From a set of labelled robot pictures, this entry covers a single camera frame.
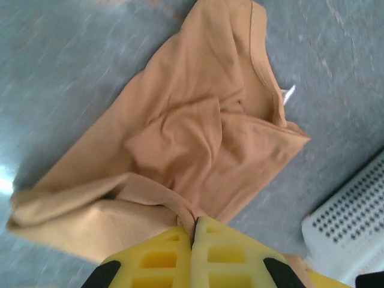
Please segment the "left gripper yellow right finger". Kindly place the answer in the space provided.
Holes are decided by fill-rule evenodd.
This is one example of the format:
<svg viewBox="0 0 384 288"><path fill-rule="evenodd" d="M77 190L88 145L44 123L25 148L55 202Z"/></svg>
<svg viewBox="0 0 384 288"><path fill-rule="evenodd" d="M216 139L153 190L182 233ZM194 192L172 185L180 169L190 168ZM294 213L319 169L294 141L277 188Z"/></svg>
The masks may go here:
<svg viewBox="0 0 384 288"><path fill-rule="evenodd" d="M199 217L191 288L307 288L281 253L209 217Z"/></svg>

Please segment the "white perforated plastic basket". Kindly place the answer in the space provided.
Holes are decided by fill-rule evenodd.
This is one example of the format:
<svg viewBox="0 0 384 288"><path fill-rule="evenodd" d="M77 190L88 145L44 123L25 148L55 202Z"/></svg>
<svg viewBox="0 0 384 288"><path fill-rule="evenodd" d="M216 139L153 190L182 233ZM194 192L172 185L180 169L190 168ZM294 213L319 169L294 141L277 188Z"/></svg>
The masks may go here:
<svg viewBox="0 0 384 288"><path fill-rule="evenodd" d="M315 271L348 286L384 271L384 151L302 221Z"/></svg>

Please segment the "orange printed t-shirt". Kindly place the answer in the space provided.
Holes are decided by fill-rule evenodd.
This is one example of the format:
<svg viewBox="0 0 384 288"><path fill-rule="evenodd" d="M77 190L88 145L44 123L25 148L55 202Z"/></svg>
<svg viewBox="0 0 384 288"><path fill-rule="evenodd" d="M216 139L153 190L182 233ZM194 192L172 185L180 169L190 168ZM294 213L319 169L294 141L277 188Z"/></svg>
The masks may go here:
<svg viewBox="0 0 384 288"><path fill-rule="evenodd" d="M197 0L178 33L31 189L7 231L95 262L232 219L302 149L253 0Z"/></svg>

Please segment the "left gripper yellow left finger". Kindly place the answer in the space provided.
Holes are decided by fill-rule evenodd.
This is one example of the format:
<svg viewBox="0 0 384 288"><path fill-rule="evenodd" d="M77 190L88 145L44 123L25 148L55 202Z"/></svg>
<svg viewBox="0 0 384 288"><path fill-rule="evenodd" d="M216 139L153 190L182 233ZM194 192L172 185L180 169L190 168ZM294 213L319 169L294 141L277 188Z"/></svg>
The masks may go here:
<svg viewBox="0 0 384 288"><path fill-rule="evenodd" d="M81 288L190 288L191 241L182 226L106 258Z"/></svg>

